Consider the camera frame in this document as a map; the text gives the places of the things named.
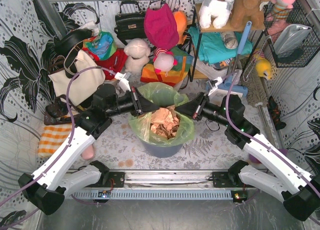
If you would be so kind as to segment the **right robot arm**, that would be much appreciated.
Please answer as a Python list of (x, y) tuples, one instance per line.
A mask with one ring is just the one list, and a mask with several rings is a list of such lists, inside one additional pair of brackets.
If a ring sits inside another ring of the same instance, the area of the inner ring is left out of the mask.
[(320, 207), (320, 176), (302, 169), (274, 147), (260, 130), (244, 118), (245, 106), (238, 95), (224, 96), (221, 105), (210, 102), (206, 93), (176, 111), (193, 120), (202, 118), (226, 126), (228, 141), (255, 157), (271, 171), (267, 174), (239, 160), (229, 170), (234, 184), (243, 183), (278, 199), (294, 218), (305, 221)]

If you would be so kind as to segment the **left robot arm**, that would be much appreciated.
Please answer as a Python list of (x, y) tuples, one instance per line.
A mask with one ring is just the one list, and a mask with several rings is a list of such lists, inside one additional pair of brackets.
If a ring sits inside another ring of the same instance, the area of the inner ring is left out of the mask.
[(65, 197), (91, 185), (112, 187), (110, 170), (95, 160), (84, 169), (66, 175), (78, 157), (112, 124), (112, 117), (130, 112), (140, 116), (158, 110), (137, 88), (119, 97), (111, 84), (100, 85), (93, 94), (91, 106), (82, 112), (66, 140), (33, 174), (24, 173), (18, 183), (23, 195), (46, 215), (56, 212)]

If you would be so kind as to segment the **green trash bag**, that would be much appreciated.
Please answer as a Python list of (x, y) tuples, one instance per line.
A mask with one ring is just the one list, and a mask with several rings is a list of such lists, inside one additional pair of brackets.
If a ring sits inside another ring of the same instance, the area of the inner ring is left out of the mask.
[(193, 121), (176, 111), (176, 107), (189, 101), (186, 94), (160, 82), (147, 83), (138, 87), (138, 91), (159, 106), (158, 110), (128, 119), (132, 131), (140, 140), (159, 147), (171, 147), (194, 138)]

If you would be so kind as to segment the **blue trash bin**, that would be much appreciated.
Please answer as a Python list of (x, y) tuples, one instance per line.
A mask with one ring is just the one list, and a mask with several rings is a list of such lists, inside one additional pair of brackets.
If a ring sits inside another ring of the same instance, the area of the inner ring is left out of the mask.
[(180, 149), (182, 148), (182, 144), (180, 145), (176, 145), (176, 146), (157, 146), (157, 145), (153, 145), (150, 143), (147, 143), (143, 140), (140, 140), (140, 142), (142, 143), (142, 145), (145, 148), (145, 151), (154, 156), (154, 157), (158, 157), (158, 158), (168, 158), (168, 157), (172, 157), (175, 154), (177, 154)]

